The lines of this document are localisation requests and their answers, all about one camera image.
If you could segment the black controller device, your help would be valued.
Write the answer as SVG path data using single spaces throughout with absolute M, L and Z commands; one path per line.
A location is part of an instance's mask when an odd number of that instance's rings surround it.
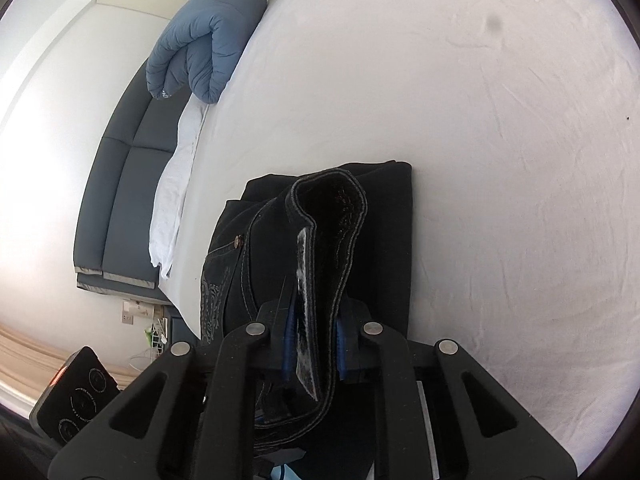
M 61 446 L 79 434 L 120 390 L 89 347 L 73 353 L 55 373 L 29 414 L 40 437 Z

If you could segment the rolled blue duvet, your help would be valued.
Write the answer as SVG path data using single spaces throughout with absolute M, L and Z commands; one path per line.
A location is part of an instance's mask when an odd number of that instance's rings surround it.
M 150 95 L 168 99 L 188 87 L 202 102 L 218 102 L 266 9 L 267 0 L 189 0 L 146 62 Z

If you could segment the white pillow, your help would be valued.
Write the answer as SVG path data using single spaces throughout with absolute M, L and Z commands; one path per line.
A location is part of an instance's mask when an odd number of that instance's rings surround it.
M 169 278 L 174 263 L 186 191 L 209 105 L 191 94 L 177 126 L 177 146 L 158 180 L 149 232 L 149 255 L 160 278 Z

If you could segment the black denim pants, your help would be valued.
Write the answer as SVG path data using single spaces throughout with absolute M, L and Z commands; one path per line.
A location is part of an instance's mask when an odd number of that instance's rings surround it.
M 344 313 L 408 330 L 412 168 L 346 164 L 250 180 L 217 221 L 201 275 L 201 341 L 219 344 L 294 283 L 291 365 L 258 385 L 255 452 L 297 450 L 303 479 L 363 479 L 372 385 L 346 366 Z

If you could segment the dark grey headboard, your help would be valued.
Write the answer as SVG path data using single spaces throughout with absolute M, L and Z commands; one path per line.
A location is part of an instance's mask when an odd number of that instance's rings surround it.
M 166 306 L 149 255 L 157 183 L 175 153 L 190 98 L 153 99 L 145 67 L 131 79 L 108 122 L 79 209 L 73 263 L 77 287 Z

